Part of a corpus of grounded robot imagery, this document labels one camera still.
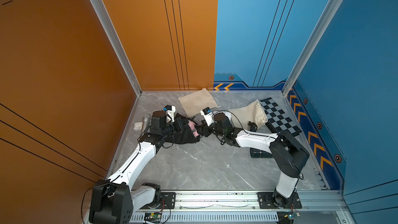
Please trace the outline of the left green circuit board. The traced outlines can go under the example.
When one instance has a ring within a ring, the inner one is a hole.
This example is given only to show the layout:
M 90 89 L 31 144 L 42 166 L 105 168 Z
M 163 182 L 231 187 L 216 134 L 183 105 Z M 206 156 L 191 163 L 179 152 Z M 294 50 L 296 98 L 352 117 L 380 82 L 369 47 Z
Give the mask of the left green circuit board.
M 144 224 L 160 224 L 162 221 L 161 212 L 146 212 L 144 214 Z

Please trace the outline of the pink hair dryer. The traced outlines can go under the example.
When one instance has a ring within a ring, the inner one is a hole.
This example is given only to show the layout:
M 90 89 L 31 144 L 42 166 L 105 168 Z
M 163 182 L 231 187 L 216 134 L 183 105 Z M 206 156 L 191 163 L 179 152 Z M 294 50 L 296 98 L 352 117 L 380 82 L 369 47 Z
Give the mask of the pink hair dryer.
M 198 131 L 197 131 L 197 129 L 196 129 L 196 124 L 195 124 L 193 121 L 189 120 L 189 121 L 188 121 L 188 126 L 190 127 L 193 136 L 194 136 L 195 138 L 198 137 L 199 134 L 198 134 Z

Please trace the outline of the beige cloth bag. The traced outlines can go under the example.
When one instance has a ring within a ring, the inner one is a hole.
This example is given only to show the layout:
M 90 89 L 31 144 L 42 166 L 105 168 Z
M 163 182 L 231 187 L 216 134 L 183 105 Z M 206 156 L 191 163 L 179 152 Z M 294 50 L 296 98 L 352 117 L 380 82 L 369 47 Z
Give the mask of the beige cloth bag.
M 268 122 L 264 108 L 259 100 L 255 100 L 245 107 L 231 109 L 229 112 L 231 112 L 234 126 L 248 131 L 250 130 L 249 122 L 255 123 L 258 128 Z
M 210 109 L 218 107 L 212 95 L 205 88 L 189 95 L 179 97 L 178 99 L 187 117 L 193 117 L 207 107 Z

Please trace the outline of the right green circuit board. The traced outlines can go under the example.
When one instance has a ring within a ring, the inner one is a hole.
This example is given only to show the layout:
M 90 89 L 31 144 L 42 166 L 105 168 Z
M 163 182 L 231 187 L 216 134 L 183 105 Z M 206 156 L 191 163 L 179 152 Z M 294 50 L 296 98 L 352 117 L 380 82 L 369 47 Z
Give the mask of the right green circuit board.
M 301 216 L 300 212 L 277 212 L 277 224 L 293 224 L 296 218 Z

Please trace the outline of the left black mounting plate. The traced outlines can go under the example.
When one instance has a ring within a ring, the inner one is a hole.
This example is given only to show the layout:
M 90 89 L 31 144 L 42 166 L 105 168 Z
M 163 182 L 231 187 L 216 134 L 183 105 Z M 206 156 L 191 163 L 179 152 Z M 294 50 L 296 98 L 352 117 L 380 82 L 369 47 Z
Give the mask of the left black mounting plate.
M 163 205 L 167 205 L 170 209 L 175 208 L 175 202 L 176 202 L 176 192 L 161 192 L 161 199 L 160 203 L 156 207 L 156 209 L 162 209 Z

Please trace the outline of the green circuit board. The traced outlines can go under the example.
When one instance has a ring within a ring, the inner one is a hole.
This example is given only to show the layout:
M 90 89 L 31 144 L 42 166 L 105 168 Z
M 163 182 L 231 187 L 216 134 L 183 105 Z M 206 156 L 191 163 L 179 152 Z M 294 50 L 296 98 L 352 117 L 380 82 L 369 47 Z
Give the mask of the green circuit board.
M 144 224 L 160 224 L 162 221 L 161 212 L 146 212 L 144 214 Z
M 293 224 L 296 218 L 301 216 L 300 212 L 277 212 L 277 224 Z

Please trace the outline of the dark green hair dryer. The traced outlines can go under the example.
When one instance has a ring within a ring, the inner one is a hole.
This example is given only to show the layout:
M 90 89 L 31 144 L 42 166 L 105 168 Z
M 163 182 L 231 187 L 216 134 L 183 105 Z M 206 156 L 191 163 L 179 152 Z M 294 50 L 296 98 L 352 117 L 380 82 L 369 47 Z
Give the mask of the dark green hair dryer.
M 257 131 L 258 126 L 254 122 L 249 121 L 248 125 L 251 132 Z M 252 158 L 273 158 L 273 155 L 271 153 L 255 148 L 250 148 L 250 156 Z

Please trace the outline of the silver grey hair tool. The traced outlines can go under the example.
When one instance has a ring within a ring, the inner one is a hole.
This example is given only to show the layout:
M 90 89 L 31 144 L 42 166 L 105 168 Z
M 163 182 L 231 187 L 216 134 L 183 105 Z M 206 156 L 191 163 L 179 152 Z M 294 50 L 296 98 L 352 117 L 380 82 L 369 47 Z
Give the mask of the silver grey hair tool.
M 151 116 L 145 114 L 142 121 L 142 129 L 145 130 L 150 125 Z

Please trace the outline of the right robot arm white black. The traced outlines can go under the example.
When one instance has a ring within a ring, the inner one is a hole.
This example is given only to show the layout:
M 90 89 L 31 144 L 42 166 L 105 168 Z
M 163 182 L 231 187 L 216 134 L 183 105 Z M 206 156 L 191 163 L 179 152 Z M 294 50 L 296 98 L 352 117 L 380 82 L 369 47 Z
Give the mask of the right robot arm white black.
M 309 152 L 289 131 L 272 134 L 247 131 L 234 127 L 223 112 L 206 115 L 196 129 L 199 136 L 214 134 L 222 144 L 258 149 L 271 154 L 280 169 L 272 204 L 277 208 L 293 207 L 296 186 L 303 178 L 302 170 L 309 159 Z

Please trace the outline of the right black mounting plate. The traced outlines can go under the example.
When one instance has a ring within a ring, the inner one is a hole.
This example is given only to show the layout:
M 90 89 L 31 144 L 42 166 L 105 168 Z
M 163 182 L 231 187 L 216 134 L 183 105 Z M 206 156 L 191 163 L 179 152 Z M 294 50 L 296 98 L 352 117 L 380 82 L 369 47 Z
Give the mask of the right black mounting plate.
M 258 192 L 257 193 L 260 209 L 301 209 L 302 204 L 299 195 L 294 191 L 290 198 L 285 198 L 281 194 L 275 192 Z

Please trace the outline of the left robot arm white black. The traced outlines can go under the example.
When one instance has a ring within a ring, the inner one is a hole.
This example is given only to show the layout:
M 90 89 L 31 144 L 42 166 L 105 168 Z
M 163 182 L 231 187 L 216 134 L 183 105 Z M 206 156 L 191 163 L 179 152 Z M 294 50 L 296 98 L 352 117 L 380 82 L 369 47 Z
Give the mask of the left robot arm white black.
M 133 213 L 142 207 L 157 208 L 162 205 L 159 185 L 144 183 L 137 190 L 132 187 L 165 142 L 195 142 L 195 131 L 195 123 L 191 119 L 165 111 L 155 111 L 151 121 L 143 124 L 138 146 L 133 154 L 108 179 L 100 179 L 93 186 L 89 223 L 127 224 Z

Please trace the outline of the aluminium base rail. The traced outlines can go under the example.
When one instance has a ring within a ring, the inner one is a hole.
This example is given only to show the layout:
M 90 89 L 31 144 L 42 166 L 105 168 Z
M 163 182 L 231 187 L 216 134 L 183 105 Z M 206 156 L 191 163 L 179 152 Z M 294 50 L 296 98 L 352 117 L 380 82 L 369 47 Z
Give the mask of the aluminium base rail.
M 161 224 L 177 222 L 277 222 L 277 212 L 335 212 L 342 224 L 353 224 L 343 197 L 337 190 L 296 190 L 301 209 L 260 209 L 257 193 L 272 190 L 162 190 L 176 192 L 175 208 L 142 207 L 133 213 L 130 223 L 144 224 L 146 212 L 161 212 Z

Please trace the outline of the black white checkerboard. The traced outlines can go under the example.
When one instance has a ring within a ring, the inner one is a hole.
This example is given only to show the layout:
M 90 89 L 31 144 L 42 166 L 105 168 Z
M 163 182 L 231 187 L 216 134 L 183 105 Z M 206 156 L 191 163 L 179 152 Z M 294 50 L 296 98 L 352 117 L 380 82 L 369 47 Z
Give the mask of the black white checkerboard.
M 289 131 L 293 136 L 298 136 L 302 132 L 292 118 L 271 97 L 261 100 L 260 103 L 267 116 L 265 125 L 272 133 Z

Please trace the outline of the black drawstring dryer bag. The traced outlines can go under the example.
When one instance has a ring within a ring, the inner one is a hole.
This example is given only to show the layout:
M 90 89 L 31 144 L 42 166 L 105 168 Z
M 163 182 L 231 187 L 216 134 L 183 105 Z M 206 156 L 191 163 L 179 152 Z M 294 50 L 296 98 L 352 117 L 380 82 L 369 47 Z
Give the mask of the black drawstring dryer bag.
M 194 121 L 193 119 L 187 118 L 191 121 L 193 121 L 196 125 L 197 122 Z M 192 134 L 192 131 L 189 126 L 186 127 L 185 131 L 183 133 L 177 133 L 174 135 L 169 135 L 168 137 L 165 138 L 165 141 L 167 143 L 172 143 L 172 144 L 177 144 L 177 145 L 183 145 L 183 144 L 195 144 L 200 141 L 201 137 L 200 135 L 198 137 L 194 137 Z

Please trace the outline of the black mounting plate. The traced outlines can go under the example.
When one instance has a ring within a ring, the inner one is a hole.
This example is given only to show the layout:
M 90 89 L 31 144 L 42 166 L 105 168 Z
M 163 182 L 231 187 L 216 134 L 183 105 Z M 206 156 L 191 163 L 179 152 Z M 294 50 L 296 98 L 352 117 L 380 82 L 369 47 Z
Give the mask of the black mounting plate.
M 285 198 L 281 194 L 275 192 L 258 192 L 257 193 L 260 209 L 301 209 L 302 204 L 299 195 L 294 191 L 290 198 Z
M 170 209 L 175 208 L 175 202 L 176 202 L 176 192 L 161 192 L 161 199 L 160 203 L 156 207 L 156 209 L 162 209 L 163 205 L 167 205 Z

